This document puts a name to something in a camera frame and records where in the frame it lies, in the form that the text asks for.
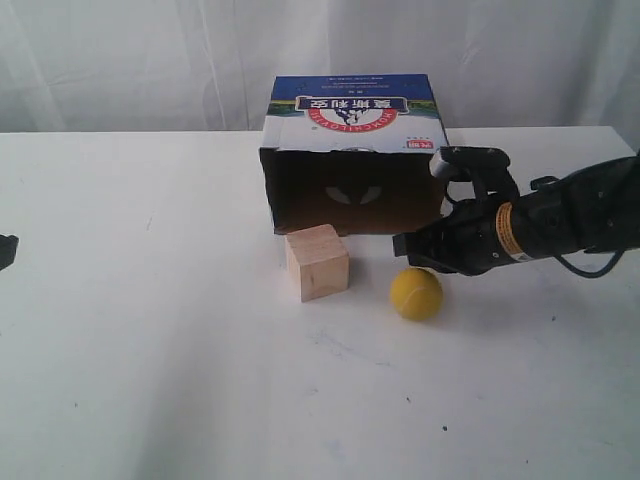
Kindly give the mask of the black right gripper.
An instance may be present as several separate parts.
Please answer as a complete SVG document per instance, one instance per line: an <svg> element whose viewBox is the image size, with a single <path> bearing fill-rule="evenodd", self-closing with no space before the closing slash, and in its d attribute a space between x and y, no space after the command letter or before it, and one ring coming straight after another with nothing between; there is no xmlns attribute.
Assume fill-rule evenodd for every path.
<svg viewBox="0 0 640 480"><path fill-rule="evenodd" d="M392 237L395 257L439 273L477 276L525 261L512 225L513 203L461 200L451 214L416 231Z"/></svg>

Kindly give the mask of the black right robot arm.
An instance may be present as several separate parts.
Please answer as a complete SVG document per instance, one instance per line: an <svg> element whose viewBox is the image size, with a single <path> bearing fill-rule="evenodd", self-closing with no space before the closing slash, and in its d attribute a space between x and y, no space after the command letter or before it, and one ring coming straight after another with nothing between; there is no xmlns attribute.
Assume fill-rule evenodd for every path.
<svg viewBox="0 0 640 480"><path fill-rule="evenodd" d="M609 273L639 246L639 157L605 161L562 179L543 176L527 195L491 147L447 146L431 160L445 184L468 182L474 195L451 213L393 238L394 254L416 267L479 276L494 268L553 258L588 279Z"/></svg>

